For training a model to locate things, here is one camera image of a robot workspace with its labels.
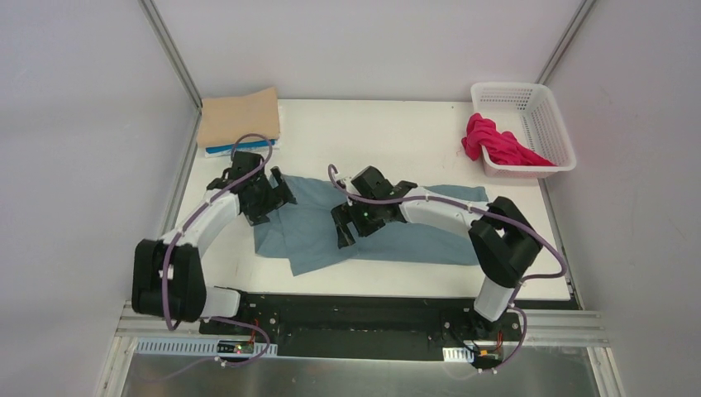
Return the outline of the grey-blue t shirt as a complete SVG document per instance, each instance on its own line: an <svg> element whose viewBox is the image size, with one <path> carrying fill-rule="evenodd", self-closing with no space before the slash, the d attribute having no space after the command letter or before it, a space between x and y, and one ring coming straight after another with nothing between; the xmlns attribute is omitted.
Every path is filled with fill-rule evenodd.
<svg viewBox="0 0 701 397"><path fill-rule="evenodd" d="M284 179L297 202L254 226L255 253L288 259L295 276L348 260L479 264L467 238L423 224L391 222L369 237L352 232L355 244L340 248L331 210L345 202L343 194L328 181L292 175Z"/></svg>

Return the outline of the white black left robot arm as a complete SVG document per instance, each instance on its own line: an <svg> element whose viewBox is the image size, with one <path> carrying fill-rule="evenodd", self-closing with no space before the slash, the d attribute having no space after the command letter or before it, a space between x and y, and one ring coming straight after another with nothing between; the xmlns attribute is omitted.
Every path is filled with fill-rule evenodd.
<svg viewBox="0 0 701 397"><path fill-rule="evenodd" d="M268 222L270 213L297 202L280 168L267 169L267 161L257 153L237 152L183 221L160 238L136 245L131 291L135 312L161 317L171 329L212 317L220 317L232 334L250 328L252 312L241 305L241 292L208 285L202 258L237 218L257 226Z"/></svg>

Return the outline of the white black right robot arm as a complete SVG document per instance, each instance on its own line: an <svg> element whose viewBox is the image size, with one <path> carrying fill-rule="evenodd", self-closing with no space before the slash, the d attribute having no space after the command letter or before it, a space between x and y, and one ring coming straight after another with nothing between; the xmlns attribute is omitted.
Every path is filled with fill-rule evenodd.
<svg viewBox="0 0 701 397"><path fill-rule="evenodd" d="M470 331L482 339L500 331L502 315L545 244L512 200L498 196L470 202L405 180L392 184L373 166L350 179L338 179L334 165L327 172L332 186L346 196L331 211L340 248L391 222L426 225L469 240L484 273L470 309Z"/></svg>

